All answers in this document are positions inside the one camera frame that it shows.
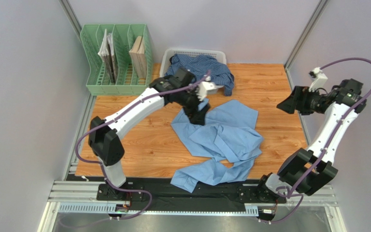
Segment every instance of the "fabric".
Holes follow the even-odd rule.
[[[207,104],[207,99],[200,105]],[[263,137],[257,133],[258,112],[231,100],[209,111],[205,126],[193,125],[184,111],[172,121],[171,126],[192,156],[209,157],[210,160],[177,170],[171,184],[193,192],[197,182],[209,185],[244,181],[254,159],[261,154]],[[220,163],[234,163],[227,168]]]
[[[227,65],[218,62],[214,57],[209,55],[190,57],[185,54],[175,54],[171,58],[171,66],[166,75],[174,75],[180,67],[185,67],[196,76],[197,79],[192,83],[200,80],[210,69],[211,81],[218,86],[224,86],[224,95],[231,96],[234,88],[234,76]]]

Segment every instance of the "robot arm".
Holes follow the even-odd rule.
[[[210,105],[205,105],[201,110],[199,110],[198,105],[207,94],[216,92],[217,86],[212,82],[203,81],[196,89],[173,92],[173,90],[188,86],[193,78],[195,76],[192,73],[180,68],[174,76],[168,75],[154,80],[150,87],[138,98],[115,114],[104,119],[95,117],[91,121],[90,128],[92,129],[103,123],[115,121],[117,116],[125,112],[114,123],[89,135],[88,144],[99,161],[103,163],[104,170],[111,183],[120,187],[126,181],[120,162],[125,152],[121,140],[127,132],[154,111],[163,108],[168,103],[176,102],[183,107],[190,123],[204,125],[205,115]],[[167,92],[168,94],[159,96],[158,94],[161,92]]]
[[[316,78],[311,87],[295,86],[291,95],[278,104],[277,108],[289,114],[294,113],[295,110],[298,110],[302,115],[317,112],[325,114],[326,119],[315,139],[306,149],[300,148],[287,158],[277,174],[271,173],[261,178],[257,195],[263,199],[277,200],[280,197],[277,194],[278,187],[287,186],[292,188],[308,169],[305,165],[313,164],[320,156],[321,151],[325,149],[324,146],[345,112],[362,98],[360,96],[363,86],[361,82],[354,79],[343,80],[339,86],[334,86],[330,93],[320,94],[317,90],[322,88],[322,84],[327,80],[327,77],[319,68],[314,69],[310,74]],[[324,157],[316,166],[315,172],[310,172],[297,186],[296,191],[298,193],[310,196],[336,176],[338,170],[332,165],[337,146],[348,126],[357,118],[365,106],[366,101],[363,101],[342,121],[334,139],[327,147]]]

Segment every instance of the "wooden table surface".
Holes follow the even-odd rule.
[[[248,178],[258,179],[264,174],[277,172],[283,161],[300,147],[306,147],[299,116],[289,115],[276,105],[291,93],[288,79],[281,64],[228,64],[235,77],[230,97],[222,90],[209,95],[211,108],[232,99],[258,110],[256,131],[263,137],[262,154],[256,158]],[[155,64],[153,78],[158,77],[160,65]],[[109,116],[136,96],[98,96],[92,118]],[[171,128],[171,121],[181,110],[172,103],[152,113],[127,133],[122,140],[125,155],[123,171],[130,177],[168,177],[177,169],[206,161],[208,158],[191,156]],[[97,160],[85,139],[81,156]],[[221,161],[227,167],[232,164]],[[99,165],[78,162],[76,175],[102,176]]]

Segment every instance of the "green magazine rack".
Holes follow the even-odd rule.
[[[114,51],[118,65],[115,84],[110,82],[110,78],[104,71],[102,60],[97,54],[106,29],[107,32],[113,33]],[[86,86],[92,95],[140,95],[150,84],[154,62],[146,24],[86,24],[80,35],[90,65],[90,76]],[[145,79],[137,76],[128,53],[137,36],[142,36],[145,40],[147,60]]]

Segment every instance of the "light blue shirt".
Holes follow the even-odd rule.
[[[205,126],[193,125],[181,110],[171,126],[192,156],[210,160],[177,170],[171,184],[192,192],[201,181],[208,185],[244,181],[254,159],[261,154],[263,137],[254,130],[258,111],[237,100],[231,100],[209,111]],[[227,159],[234,165],[227,168],[220,163]]]

